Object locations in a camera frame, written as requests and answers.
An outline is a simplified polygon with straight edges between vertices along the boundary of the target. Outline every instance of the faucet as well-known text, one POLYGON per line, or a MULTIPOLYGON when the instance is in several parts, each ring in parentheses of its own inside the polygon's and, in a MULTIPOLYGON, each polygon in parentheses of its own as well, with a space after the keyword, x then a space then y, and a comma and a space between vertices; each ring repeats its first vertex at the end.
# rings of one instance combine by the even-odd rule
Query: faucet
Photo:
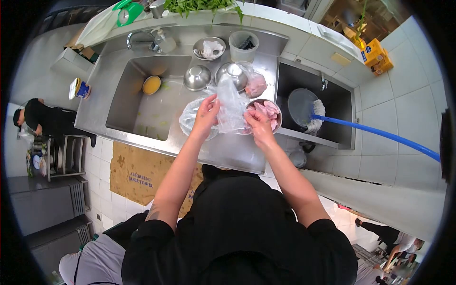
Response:
POLYGON ((326 88, 328 88, 328 80, 325 79, 325 74, 323 72, 320 71, 320 75, 321 75, 321 90, 325 90, 326 88))
POLYGON ((131 36, 135 35, 135 34, 139 34, 139 33, 145 33, 146 35, 149 35, 152 38, 151 41, 143 41, 143 42, 151 42, 151 45, 149 47, 149 51, 156 52, 156 53, 161 53, 161 48, 156 43, 154 35, 152 35, 152 33, 149 33, 148 31, 134 31, 134 32, 128 34, 128 36, 127 36, 127 49, 129 49, 129 50, 131 49, 131 44, 132 44, 132 42, 130 40, 131 36))

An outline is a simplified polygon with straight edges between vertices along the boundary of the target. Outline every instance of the green kitchen scale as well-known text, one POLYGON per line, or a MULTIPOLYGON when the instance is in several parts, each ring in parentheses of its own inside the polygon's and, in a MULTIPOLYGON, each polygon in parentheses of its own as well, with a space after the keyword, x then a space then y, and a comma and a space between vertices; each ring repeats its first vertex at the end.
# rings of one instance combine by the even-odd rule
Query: green kitchen scale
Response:
POLYGON ((131 0, 122 0, 114 6, 113 11, 120 9, 117 15, 117 26, 122 27, 133 21, 144 11, 144 6, 131 0))

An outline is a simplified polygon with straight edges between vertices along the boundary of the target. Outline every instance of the tattoo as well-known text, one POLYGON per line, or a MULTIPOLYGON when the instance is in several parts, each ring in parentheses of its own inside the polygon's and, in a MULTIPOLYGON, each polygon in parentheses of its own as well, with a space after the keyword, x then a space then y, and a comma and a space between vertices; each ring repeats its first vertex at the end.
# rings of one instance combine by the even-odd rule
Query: tattoo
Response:
POLYGON ((160 211, 158 210, 158 207, 155 204, 152 204, 152 206, 150 207, 149 213, 147 214, 147 217, 145 217, 145 220, 146 221, 157 220, 159 214, 160 214, 160 211))

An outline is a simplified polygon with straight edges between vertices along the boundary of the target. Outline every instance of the white tile floor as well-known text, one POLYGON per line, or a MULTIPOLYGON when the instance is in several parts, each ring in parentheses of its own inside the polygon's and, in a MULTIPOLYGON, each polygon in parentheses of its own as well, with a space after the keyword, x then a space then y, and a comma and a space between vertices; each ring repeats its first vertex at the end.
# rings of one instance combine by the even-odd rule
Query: white tile floor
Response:
MULTIPOLYGON (((295 141, 290 139, 278 137, 277 140, 284 149, 297 145, 295 141)), ((87 216, 93 221, 95 232, 102 232, 120 222, 124 222, 136 213, 150 209, 152 202, 142 206, 110 191, 110 163, 113 157, 113 142, 111 140, 98 137, 96 146, 91 148, 87 139, 85 145, 84 167, 86 174, 84 177, 89 182, 89 207, 91 208, 87 216)), ((266 164, 265 174, 260 178, 271 188, 281 192, 269 163, 266 164)), ((377 247, 377 235, 356 227, 355 219, 358 216, 347 210, 339 209, 337 204, 329 199, 320 196, 320 200, 336 227, 348 237, 351 244, 359 244, 367 250, 374 250, 377 247)))

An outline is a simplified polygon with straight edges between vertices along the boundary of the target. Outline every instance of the mop head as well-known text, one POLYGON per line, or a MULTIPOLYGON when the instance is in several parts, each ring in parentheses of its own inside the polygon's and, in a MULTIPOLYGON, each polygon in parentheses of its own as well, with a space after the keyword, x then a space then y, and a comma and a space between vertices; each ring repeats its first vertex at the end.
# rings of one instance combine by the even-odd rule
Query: mop head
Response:
MULTIPOLYGON (((315 100, 313 102, 313 104, 314 104, 315 115, 324 116, 326 114, 325 106, 323 106, 323 103, 321 102, 320 99, 315 100)), ((310 133, 317 132, 321 128, 322 123, 323 123, 323 121, 320 119, 312 119, 308 124, 306 124, 307 131, 305 131, 304 133, 310 134, 310 133)))

